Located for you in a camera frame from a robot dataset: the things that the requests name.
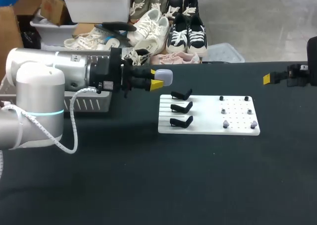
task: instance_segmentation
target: black bracket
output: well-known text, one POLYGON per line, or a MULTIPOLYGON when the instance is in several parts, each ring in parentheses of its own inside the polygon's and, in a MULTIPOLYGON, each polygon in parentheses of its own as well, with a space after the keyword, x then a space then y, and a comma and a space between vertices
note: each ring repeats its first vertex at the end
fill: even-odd
POLYGON ((177 113, 188 113, 189 110, 192 108, 193 102, 189 102, 186 108, 181 107, 179 105, 170 105, 170 109, 172 112, 177 112, 177 113))
POLYGON ((188 128, 189 125, 192 123, 192 121, 194 120, 193 116, 190 116, 186 122, 175 119, 175 118, 171 118, 169 120, 169 123, 171 124, 171 126, 173 127, 182 127, 182 128, 188 128))
POLYGON ((177 98, 179 100, 186 101, 186 100, 188 100, 188 98, 191 96, 192 93, 193 93, 193 90, 190 89, 189 91, 187 91, 187 93, 185 95, 178 93, 178 92, 175 92, 175 91, 172 91, 170 93, 170 95, 172 96, 172 99, 177 98))

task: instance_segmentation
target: white storage box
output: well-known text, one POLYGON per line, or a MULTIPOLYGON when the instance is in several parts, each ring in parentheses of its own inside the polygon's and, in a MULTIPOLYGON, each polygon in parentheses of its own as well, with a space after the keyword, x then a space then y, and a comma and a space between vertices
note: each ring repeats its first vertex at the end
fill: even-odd
POLYGON ((75 23, 128 22, 131 0, 65 0, 75 23))
POLYGON ((41 24, 39 21, 41 18, 35 17, 30 25, 35 27, 39 32, 42 42, 49 46, 64 46, 64 41, 69 38, 73 38, 73 33, 77 27, 75 25, 61 25, 54 24, 41 24))

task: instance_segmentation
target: coiled white cable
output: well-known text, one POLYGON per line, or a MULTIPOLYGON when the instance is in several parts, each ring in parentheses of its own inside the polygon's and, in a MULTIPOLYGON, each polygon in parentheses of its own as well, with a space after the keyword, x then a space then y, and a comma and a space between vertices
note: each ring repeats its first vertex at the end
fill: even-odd
MULTIPOLYGON (((64 145, 62 145, 59 141, 57 141, 53 135, 51 135, 37 120, 34 116, 29 115, 25 110, 19 108, 16 105, 7 105, 2 108, 2 110, 15 110, 16 112, 20 112, 23 116, 25 116, 27 119, 29 119, 35 126, 37 126, 49 139, 51 139, 55 145, 57 145, 59 148, 61 148, 63 151, 65 151, 68 154, 74 154, 77 151, 78 146, 78 136, 77 136, 77 128, 75 123, 75 117, 74 117, 74 103, 76 101, 77 96, 80 93, 85 92, 97 92, 96 89, 91 88, 85 88, 77 91, 74 96, 70 100, 69 105, 69 113, 70 113, 70 120, 73 127, 73 133, 74 133, 74 147, 72 150, 66 148, 64 145)), ((2 151, 0 151, 0 178, 2 175, 2 169, 3 169, 3 154, 2 151)))

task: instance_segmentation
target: pink sneaker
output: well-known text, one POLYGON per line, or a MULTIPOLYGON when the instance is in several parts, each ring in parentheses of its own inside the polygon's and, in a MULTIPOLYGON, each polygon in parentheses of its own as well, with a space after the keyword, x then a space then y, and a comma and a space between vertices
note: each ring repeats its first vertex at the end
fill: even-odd
POLYGON ((197 53, 187 54, 183 52, 157 55, 151 57, 152 65, 175 65, 175 64, 199 64, 200 59, 197 53))

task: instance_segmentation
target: white sneaker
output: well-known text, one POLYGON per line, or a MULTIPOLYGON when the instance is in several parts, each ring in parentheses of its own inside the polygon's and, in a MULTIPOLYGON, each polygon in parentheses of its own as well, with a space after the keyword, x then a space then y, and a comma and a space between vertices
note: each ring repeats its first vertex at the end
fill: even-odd
POLYGON ((98 28, 93 28, 89 33, 79 34, 76 36, 76 38, 66 39, 64 41, 64 46, 72 50, 88 50, 85 47, 92 45, 92 43, 88 44, 90 40, 92 42, 96 40, 99 44, 103 44, 105 39, 105 31, 98 28))
POLYGON ((169 21, 168 18, 163 17, 157 23, 153 22, 153 29, 146 39, 156 39, 157 49, 154 55, 161 53, 165 48, 165 43, 168 37, 169 21))
POLYGON ((87 39, 99 39, 103 42, 105 41, 107 34, 105 31, 99 29, 99 28, 93 28, 89 33, 83 33, 79 34, 77 37, 84 37, 87 39))
POLYGON ((101 40, 99 39, 89 39, 79 36, 76 41, 72 41, 71 43, 65 40, 64 45, 66 48, 71 50, 103 50, 108 51, 112 47, 119 47, 120 42, 119 40, 113 38, 110 39, 106 45, 102 44, 101 40))
POLYGON ((161 18, 158 23, 152 23, 152 30, 145 40, 135 45, 135 49, 146 49, 152 55, 161 53, 165 48, 168 36, 169 22, 166 17, 161 18))
POLYGON ((141 40, 146 39, 152 30, 152 22, 158 22, 160 18, 160 10, 154 8, 146 12, 140 20, 134 24, 137 28, 135 32, 128 32, 127 38, 130 39, 132 46, 137 45, 141 40))
POLYGON ((179 14, 176 16, 166 42, 166 51, 168 53, 186 52, 187 50, 187 23, 185 16, 179 14))

